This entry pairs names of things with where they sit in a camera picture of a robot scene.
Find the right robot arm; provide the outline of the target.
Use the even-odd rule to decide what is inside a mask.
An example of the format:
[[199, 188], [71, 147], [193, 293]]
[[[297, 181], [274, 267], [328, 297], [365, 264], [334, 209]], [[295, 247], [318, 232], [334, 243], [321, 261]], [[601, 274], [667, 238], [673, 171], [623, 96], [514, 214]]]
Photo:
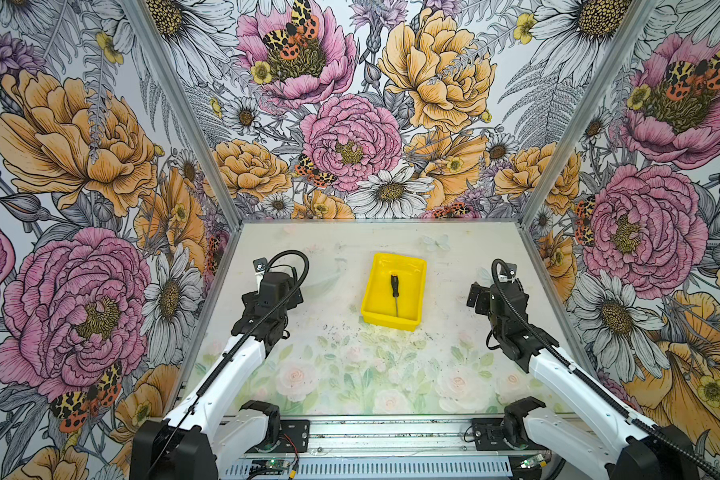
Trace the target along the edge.
[[556, 339], [529, 323], [528, 300], [518, 281], [473, 283], [466, 304], [489, 319], [488, 347], [548, 387], [584, 425], [527, 396], [505, 406], [497, 426], [473, 420], [477, 448], [544, 448], [592, 479], [700, 478], [703, 460], [690, 439], [658, 426], [581, 369]]

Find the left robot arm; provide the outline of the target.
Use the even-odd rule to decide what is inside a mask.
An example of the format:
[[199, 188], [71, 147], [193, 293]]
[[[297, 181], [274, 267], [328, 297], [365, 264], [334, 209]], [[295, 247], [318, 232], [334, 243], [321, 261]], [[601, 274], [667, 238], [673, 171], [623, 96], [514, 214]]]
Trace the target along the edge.
[[266, 272], [258, 289], [242, 296], [243, 313], [221, 356], [201, 382], [163, 419], [147, 421], [132, 442], [131, 479], [218, 479], [249, 449], [274, 442], [280, 413], [251, 401], [222, 419], [240, 390], [284, 338], [288, 311], [303, 302], [303, 273]]

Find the black handled screwdriver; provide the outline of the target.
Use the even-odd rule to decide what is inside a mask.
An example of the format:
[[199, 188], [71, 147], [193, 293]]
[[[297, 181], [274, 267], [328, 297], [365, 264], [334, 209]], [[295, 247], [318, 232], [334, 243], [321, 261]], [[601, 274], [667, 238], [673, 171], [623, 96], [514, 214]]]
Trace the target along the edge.
[[392, 291], [392, 298], [394, 299], [394, 305], [395, 305], [395, 316], [399, 315], [399, 277], [395, 274], [392, 274], [390, 276], [390, 284], [391, 284], [391, 291]]

